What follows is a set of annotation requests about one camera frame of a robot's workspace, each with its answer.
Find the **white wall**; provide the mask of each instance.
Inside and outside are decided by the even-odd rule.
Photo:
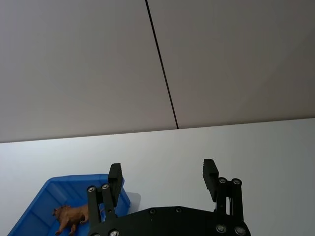
[[[148,2],[180,128],[315,117],[315,1]]]
[[[142,0],[0,1],[0,142],[174,128]]]

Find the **white surface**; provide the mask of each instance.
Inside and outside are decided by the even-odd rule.
[[[179,127],[315,117],[315,1],[148,2]]]
[[[0,144],[0,235],[7,234],[51,177],[107,173],[122,164],[139,209],[213,210],[204,158],[243,181],[253,236],[310,236],[315,222],[315,119]]]
[[[143,0],[1,0],[0,142],[176,128]]]

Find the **blue plastic bin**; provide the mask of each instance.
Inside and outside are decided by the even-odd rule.
[[[22,217],[15,224],[9,236],[54,236],[59,228],[59,222],[52,212],[54,208],[67,204],[78,207],[87,203],[87,188],[97,187],[108,183],[108,175],[79,175],[54,177],[48,180],[26,209]],[[118,216],[127,215],[130,200],[122,188],[115,212]],[[67,236],[70,230],[65,229],[62,236]],[[89,232],[89,223],[79,225],[76,236],[86,236]]]

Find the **screw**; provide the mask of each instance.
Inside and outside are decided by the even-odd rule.
[[[236,179],[233,180],[233,183],[234,183],[234,184],[241,184],[241,181],[236,178]]]
[[[156,213],[156,210],[154,208],[150,209],[150,214],[154,215]]]
[[[226,232],[226,227],[224,225],[217,225],[216,229],[219,233],[223,234]]]
[[[246,234],[246,230],[242,227],[235,227],[235,233],[239,236],[243,236]]]
[[[106,188],[108,188],[108,187],[109,187],[108,184],[104,184],[104,185],[102,186],[102,189],[106,189]]]
[[[95,190],[94,187],[89,187],[89,188],[88,188],[88,191],[89,191],[89,192],[93,192],[94,190]]]
[[[119,235],[119,232],[117,230],[114,230],[109,233],[109,236],[118,236],[118,235]]]
[[[226,183],[226,179],[221,177],[221,178],[219,178],[219,182],[220,183]]]

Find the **black line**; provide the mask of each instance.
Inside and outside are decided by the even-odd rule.
[[[152,27],[154,40],[155,40],[156,46],[157,46],[157,53],[158,53],[159,61],[161,63],[161,67],[162,67],[162,71],[163,71],[163,75],[164,75],[164,79],[165,79],[165,83],[166,83],[166,87],[167,87],[167,91],[168,91],[169,100],[170,100],[171,105],[172,105],[172,110],[173,110],[173,115],[174,115],[174,119],[175,119],[175,123],[176,123],[176,128],[179,129],[178,128],[176,114],[175,114],[175,109],[174,109],[174,105],[173,105],[173,100],[172,100],[172,96],[171,96],[171,92],[169,91],[169,86],[168,86],[168,82],[167,82],[167,78],[166,78],[166,74],[165,74],[165,70],[164,70],[164,65],[163,65],[163,61],[162,61],[161,52],[159,51],[157,35],[156,35],[156,31],[154,30],[154,26],[153,26],[153,21],[152,21],[152,17],[151,17],[151,12],[150,12],[150,8],[149,8],[148,0],[145,0],[145,1],[146,1],[146,6],[147,6],[149,18],[150,18],[150,23],[151,23],[151,27]]]

